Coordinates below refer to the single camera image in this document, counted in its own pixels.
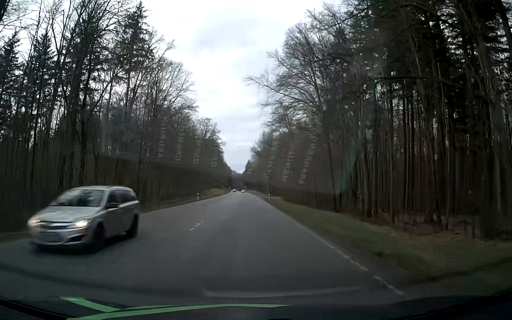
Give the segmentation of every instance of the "car windshield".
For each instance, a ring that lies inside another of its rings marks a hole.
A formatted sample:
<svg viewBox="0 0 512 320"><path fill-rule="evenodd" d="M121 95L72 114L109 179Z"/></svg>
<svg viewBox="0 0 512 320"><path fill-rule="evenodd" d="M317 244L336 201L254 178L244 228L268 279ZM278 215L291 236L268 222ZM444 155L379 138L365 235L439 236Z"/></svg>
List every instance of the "car windshield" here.
<svg viewBox="0 0 512 320"><path fill-rule="evenodd" d="M51 203L53 207L100 207L103 190L72 189L61 194Z"/></svg>

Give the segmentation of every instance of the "car bumper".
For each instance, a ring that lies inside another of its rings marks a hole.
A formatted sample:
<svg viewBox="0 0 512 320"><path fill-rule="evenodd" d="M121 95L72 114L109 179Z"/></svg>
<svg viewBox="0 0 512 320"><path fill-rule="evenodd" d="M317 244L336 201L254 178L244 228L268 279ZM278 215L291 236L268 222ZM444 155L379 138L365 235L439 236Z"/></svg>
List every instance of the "car bumper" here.
<svg viewBox="0 0 512 320"><path fill-rule="evenodd" d="M89 243L88 228L43 229L29 227L31 243L49 247L79 247Z"/></svg>

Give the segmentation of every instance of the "cloud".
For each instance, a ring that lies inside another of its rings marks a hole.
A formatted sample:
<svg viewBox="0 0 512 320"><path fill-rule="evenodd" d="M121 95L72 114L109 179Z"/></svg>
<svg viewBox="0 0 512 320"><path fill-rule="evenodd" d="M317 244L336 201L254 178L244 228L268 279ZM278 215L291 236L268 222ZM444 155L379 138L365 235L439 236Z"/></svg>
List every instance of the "cloud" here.
<svg viewBox="0 0 512 320"><path fill-rule="evenodd" d="M169 57L193 72L199 115L217 122L225 159L238 172L267 119L265 95L243 78L270 66L267 51L281 49L288 27L320 0L174 1L144 0L148 23L176 48Z"/></svg>

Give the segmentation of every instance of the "road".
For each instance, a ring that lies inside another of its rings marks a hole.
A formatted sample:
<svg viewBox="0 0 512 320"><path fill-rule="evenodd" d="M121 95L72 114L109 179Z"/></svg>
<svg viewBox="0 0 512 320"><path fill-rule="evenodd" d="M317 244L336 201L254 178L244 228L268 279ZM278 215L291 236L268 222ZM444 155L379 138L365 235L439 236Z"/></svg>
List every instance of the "road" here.
<svg viewBox="0 0 512 320"><path fill-rule="evenodd" d="M381 303L381 274L249 193L141 215L138 237L93 255L0 244L0 295L133 303Z"/></svg>

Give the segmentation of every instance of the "silver car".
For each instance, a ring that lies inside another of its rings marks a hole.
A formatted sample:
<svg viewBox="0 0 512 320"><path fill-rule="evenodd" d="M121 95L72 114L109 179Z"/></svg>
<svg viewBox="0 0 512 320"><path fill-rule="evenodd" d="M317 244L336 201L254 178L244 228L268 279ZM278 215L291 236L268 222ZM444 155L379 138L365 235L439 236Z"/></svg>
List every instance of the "silver car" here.
<svg viewBox="0 0 512 320"><path fill-rule="evenodd" d="M29 218L30 240L39 247L100 249L108 237L138 233L141 205L132 189L92 185L65 191Z"/></svg>

